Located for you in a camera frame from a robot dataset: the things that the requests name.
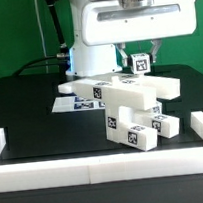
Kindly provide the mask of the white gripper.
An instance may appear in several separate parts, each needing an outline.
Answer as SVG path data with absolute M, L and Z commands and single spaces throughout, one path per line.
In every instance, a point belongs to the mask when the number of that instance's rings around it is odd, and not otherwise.
M 153 39 L 150 54 L 156 62 L 161 38 L 192 34 L 196 29 L 195 1 L 154 0 L 153 5 L 139 8 L 124 8 L 120 0 L 87 3 L 81 15 L 82 40 L 86 45 L 116 44 L 127 67 L 123 42 Z

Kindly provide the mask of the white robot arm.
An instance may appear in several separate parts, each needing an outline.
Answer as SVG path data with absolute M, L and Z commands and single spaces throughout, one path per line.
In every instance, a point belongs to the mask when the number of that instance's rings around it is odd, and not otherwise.
M 164 38 L 196 29 L 196 0 L 69 0 L 74 44 L 70 74 L 90 77 L 116 72 L 116 55 L 127 60 L 127 43 L 149 41 L 155 57 Z

